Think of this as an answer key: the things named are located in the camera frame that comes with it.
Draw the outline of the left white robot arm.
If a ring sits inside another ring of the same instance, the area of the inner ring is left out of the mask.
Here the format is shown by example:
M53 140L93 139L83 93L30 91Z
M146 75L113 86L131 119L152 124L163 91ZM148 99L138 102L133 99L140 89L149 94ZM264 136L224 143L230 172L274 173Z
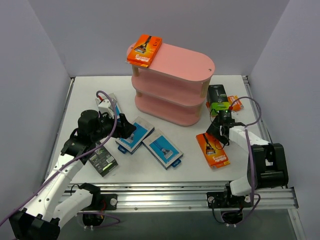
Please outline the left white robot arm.
M128 138L136 130L125 114L110 116L96 110L80 114L77 128L70 134L55 167L40 190L11 213L9 219L17 240L56 240L61 228L83 209L101 210L103 197L99 187L83 183L65 201L59 202L67 186L102 139Z

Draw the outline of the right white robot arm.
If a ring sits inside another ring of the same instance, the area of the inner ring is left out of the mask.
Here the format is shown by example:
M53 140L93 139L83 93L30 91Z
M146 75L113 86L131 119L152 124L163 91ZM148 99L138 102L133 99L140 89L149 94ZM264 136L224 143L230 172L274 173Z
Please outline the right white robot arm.
M236 122L232 111L220 110L206 131L217 139L223 147L235 143L248 154L247 172L229 183L229 189L222 193L223 203L234 206L240 197L249 195L252 199L255 190L286 186L289 174L285 150L280 143L271 143L248 131L248 126Z

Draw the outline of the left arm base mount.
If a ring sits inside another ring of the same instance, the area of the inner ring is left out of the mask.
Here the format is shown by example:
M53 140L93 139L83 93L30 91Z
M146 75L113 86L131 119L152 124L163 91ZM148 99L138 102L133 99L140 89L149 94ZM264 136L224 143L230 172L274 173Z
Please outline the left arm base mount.
M121 220L107 211L115 211L118 195L115 193L102 194L92 199L91 205L85 207L76 215L77 222L84 229L102 229L118 225Z

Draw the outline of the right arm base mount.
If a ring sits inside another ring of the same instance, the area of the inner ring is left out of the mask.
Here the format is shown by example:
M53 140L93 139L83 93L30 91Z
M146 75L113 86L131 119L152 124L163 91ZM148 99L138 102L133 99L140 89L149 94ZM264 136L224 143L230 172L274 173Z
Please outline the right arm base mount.
M236 226L244 219L243 210L252 207L246 196L233 196L226 191L207 192L207 206L219 224Z

